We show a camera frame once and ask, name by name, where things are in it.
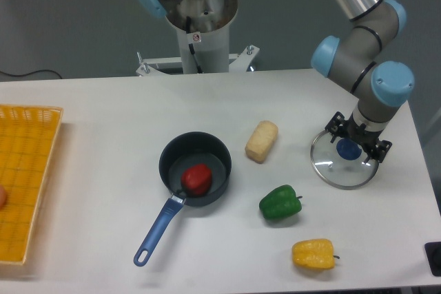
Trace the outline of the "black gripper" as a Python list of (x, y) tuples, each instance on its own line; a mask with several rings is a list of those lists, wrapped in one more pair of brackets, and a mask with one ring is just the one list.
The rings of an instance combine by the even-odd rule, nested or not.
[(325, 131), (331, 135), (331, 143), (337, 138), (349, 138), (362, 146), (366, 153), (365, 163), (374, 160), (382, 163), (392, 147), (392, 142), (379, 140), (382, 131), (371, 132), (365, 124), (357, 125), (354, 120), (346, 120), (341, 112), (336, 112), (325, 126)]

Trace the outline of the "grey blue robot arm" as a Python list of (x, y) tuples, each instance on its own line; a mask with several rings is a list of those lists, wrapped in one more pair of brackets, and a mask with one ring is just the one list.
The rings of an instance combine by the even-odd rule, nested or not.
[[(174, 27), (184, 73), (244, 71), (253, 47), (237, 59), (229, 57), (229, 26), (238, 0), (138, 0), (157, 18)], [(343, 39), (325, 38), (314, 51), (311, 66), (358, 99), (349, 119), (336, 114), (326, 126), (338, 153), (350, 158), (361, 149), (368, 160), (382, 162), (391, 143), (380, 135), (413, 91), (414, 76), (404, 64), (376, 63), (383, 48), (405, 27), (407, 14), (394, 0), (336, 0), (352, 23)]]

